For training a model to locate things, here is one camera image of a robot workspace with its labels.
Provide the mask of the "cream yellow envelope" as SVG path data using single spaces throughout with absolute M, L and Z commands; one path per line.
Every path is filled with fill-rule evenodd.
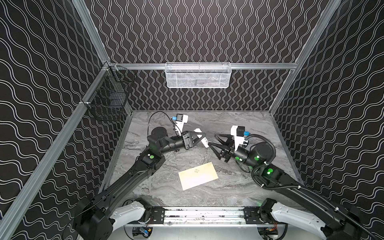
M 182 172 L 179 178 L 183 191 L 218 179 L 217 172 L 212 162 L 200 165 Z

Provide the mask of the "white glue stick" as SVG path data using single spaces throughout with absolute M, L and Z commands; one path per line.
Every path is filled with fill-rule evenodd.
M 203 137 L 201 135 L 201 133 L 202 133 L 201 129 L 200 128 L 196 128 L 194 130 L 194 132 L 198 133 L 197 136 L 198 136 L 199 139 L 201 139 L 201 143 L 205 146 L 205 148 L 209 148 L 209 141 L 207 140 L 206 137 Z

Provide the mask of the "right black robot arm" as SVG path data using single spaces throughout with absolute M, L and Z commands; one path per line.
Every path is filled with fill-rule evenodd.
M 218 142 L 208 145 L 218 159 L 235 159 L 238 165 L 248 168 L 257 186 L 284 195 L 303 207 L 295 210 L 267 199 L 258 211 L 260 221 L 292 225 L 323 240 L 359 240 L 366 231 L 357 208 L 327 200 L 273 165 L 277 151 L 269 139 L 257 134 L 243 138 L 217 134 L 215 138 Z

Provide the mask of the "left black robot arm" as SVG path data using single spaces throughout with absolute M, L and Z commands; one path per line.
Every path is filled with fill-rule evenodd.
M 147 225 L 152 222 L 152 207 L 148 202 L 138 199 L 124 207 L 120 207 L 119 202 L 160 169 L 166 161 L 166 153 L 189 150 L 205 137 L 205 133 L 194 131 L 169 137 L 164 127 L 154 128 L 147 137 L 148 146 L 123 176 L 98 195 L 78 202 L 73 220 L 74 230 L 84 240 L 107 240 L 114 231 L 126 224 L 137 222 Z

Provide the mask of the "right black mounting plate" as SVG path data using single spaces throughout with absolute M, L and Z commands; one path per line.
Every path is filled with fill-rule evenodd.
M 244 207 L 243 212 L 247 225 L 283 224 L 282 222 L 278 222 L 273 218 L 271 209 L 265 209 L 261 207 Z

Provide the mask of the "black mounting plate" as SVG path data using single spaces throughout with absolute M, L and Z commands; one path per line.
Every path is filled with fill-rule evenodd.
M 165 217 L 165 209 L 162 207 L 148 207 L 139 220 L 130 221 L 128 224 L 163 224 Z
M 261 207 L 244 207 L 243 212 L 247 225 L 283 224 L 282 222 L 278 222 L 273 218 L 271 209 L 265 209 Z

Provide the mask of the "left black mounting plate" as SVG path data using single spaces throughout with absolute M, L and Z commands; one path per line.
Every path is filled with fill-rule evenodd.
M 165 217 L 165 209 L 162 207 L 148 207 L 139 220 L 130 221 L 128 224 L 163 224 Z

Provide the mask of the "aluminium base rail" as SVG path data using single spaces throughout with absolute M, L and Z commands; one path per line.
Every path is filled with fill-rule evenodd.
M 251 226 L 244 219 L 244 207 L 162 207 L 165 209 L 163 224 L 150 224 L 160 226 L 200 226 L 210 225 L 217 227 L 226 226 Z M 112 220 L 113 228 L 122 227 L 130 221 L 139 220 L 144 214 L 145 207 L 139 203 L 132 203 L 125 207 L 117 208 L 107 220 Z M 322 228 L 325 223 L 315 215 L 308 212 L 288 208 L 278 204 L 272 216 L 278 222 L 304 229 Z

